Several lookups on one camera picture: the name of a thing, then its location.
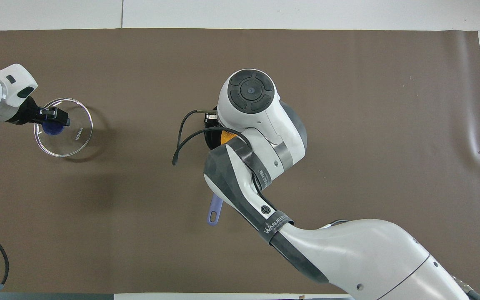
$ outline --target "blue handle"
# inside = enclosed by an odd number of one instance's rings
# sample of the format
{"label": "blue handle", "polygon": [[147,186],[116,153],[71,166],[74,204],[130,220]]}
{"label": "blue handle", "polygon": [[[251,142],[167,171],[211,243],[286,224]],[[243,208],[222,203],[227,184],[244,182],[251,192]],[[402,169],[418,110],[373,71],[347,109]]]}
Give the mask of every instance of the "blue handle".
{"label": "blue handle", "polygon": [[210,208],[208,209],[207,224],[211,226],[216,226],[220,218],[221,205],[223,200],[219,198],[216,194],[212,195],[212,200],[210,201]]}

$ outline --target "round transparent lid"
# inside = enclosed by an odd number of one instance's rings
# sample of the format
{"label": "round transparent lid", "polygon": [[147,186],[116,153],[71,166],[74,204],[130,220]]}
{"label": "round transparent lid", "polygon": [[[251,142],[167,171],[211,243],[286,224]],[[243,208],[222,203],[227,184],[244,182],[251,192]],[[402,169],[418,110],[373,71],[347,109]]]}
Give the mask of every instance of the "round transparent lid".
{"label": "round transparent lid", "polygon": [[59,158],[74,155],[88,144],[92,136],[92,116],[81,102],[74,99],[57,99],[45,106],[52,107],[67,112],[70,124],[53,129],[53,124],[48,122],[43,125],[35,123],[36,143],[47,154]]}

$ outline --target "brown mat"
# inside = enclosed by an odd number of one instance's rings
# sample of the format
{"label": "brown mat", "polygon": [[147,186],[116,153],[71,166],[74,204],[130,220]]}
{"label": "brown mat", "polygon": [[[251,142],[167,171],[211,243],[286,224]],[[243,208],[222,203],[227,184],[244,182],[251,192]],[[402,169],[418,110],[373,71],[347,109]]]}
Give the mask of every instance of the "brown mat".
{"label": "brown mat", "polygon": [[[225,79],[264,70],[303,119],[307,156],[265,195],[300,228],[378,218],[480,291],[480,50],[476,32],[114,29],[0,32],[39,104],[95,120],[90,157],[58,159],[31,125],[0,126],[7,292],[332,293],[230,207],[205,218],[203,138],[172,167],[182,117]],[[185,135],[200,129],[192,117]],[[0,276],[3,271],[0,258]]]}

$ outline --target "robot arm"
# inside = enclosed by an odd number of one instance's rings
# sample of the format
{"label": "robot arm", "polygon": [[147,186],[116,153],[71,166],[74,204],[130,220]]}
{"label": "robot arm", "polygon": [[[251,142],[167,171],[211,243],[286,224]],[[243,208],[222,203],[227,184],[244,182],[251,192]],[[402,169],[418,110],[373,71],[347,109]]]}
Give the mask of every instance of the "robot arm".
{"label": "robot arm", "polygon": [[64,111],[36,105],[29,96],[36,87],[34,78],[19,64],[0,70],[0,121],[16,125],[53,121],[68,126],[68,114]]}
{"label": "robot arm", "polygon": [[233,74],[221,89],[217,117],[242,132],[211,150],[204,177],[297,270],[356,300],[468,300],[451,275],[405,230],[382,220],[355,220],[303,230],[260,193],[305,155],[305,128],[258,70]]}

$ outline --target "center button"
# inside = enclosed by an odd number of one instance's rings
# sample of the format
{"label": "center button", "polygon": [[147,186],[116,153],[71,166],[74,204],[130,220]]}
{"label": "center button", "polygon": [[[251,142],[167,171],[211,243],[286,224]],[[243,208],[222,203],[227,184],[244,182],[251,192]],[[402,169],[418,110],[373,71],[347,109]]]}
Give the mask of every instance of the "center button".
{"label": "center button", "polygon": [[257,100],[263,93],[263,85],[258,80],[247,80],[240,87],[240,93],[246,100]]}

